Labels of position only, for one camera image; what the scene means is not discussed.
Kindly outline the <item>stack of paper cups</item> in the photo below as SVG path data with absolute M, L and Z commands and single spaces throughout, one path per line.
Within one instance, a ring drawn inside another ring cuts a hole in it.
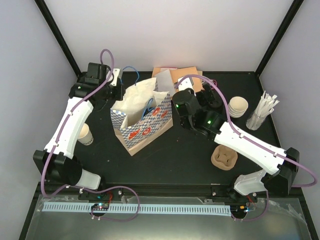
M 229 115 L 232 118 L 240 118 L 248 109 L 249 104 L 247 100 L 241 96 L 233 97 L 228 103 Z

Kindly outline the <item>blue checkered paper bag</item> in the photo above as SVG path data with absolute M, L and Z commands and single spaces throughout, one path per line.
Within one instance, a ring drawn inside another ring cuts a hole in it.
M 171 94 L 151 77 L 125 90 L 110 109 L 115 136 L 133 156 L 173 126 Z

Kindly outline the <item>white paper cup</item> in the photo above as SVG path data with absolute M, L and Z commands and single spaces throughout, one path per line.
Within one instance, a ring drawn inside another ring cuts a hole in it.
M 89 126 L 86 123 L 84 123 L 77 140 L 85 146 L 88 146 L 93 143 L 93 135 Z

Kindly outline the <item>brown cardboard cup carrier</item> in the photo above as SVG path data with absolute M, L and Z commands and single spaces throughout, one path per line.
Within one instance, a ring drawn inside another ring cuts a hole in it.
M 211 155 L 211 163 L 224 171 L 231 170 L 235 166 L 237 159 L 238 153 L 235 150 L 221 144 L 214 149 Z

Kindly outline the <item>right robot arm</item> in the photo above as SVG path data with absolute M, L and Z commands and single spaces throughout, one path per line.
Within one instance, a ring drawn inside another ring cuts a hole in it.
M 299 151 L 292 147 L 287 150 L 275 147 L 233 125 L 226 116 L 210 107 L 210 102 L 216 98 L 206 85 L 197 93 L 191 88 L 180 90 L 172 101 L 183 128 L 234 150 L 262 168 L 236 177 L 227 189 L 228 198 L 238 202 L 246 195 L 264 191 L 287 196 L 298 172 Z

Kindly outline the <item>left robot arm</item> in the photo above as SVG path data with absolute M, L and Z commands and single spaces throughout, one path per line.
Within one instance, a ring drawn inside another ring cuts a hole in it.
M 97 200 L 108 192 L 98 174 L 85 170 L 74 154 L 85 122 L 99 101 L 122 100 L 125 90 L 120 79 L 120 69 L 101 63 L 88 64 L 78 81 L 71 87 L 63 117 L 48 144 L 36 150 L 33 161 L 41 172 L 40 186 L 45 181 L 56 181 L 67 186 L 89 189 Z

